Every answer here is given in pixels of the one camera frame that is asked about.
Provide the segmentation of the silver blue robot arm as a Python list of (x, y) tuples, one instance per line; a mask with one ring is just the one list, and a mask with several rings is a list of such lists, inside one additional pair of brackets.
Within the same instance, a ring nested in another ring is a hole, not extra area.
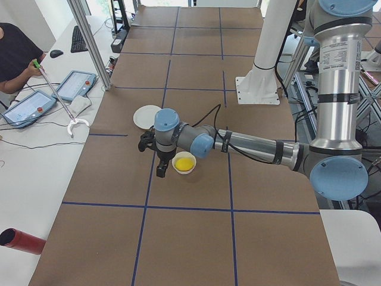
[(211, 150), (236, 152), (264, 164), (284, 165), (305, 175), (316, 193), (333, 201), (347, 201), (368, 185), (368, 170), (356, 140), (360, 102), (362, 41), (372, 27), (374, 1), (308, 1), (302, 42), (319, 48), (317, 106), (302, 112), (295, 122), (314, 115), (316, 134), (309, 143), (189, 125), (170, 108), (156, 113), (149, 131), (159, 158), (158, 177), (181, 148), (204, 158)]

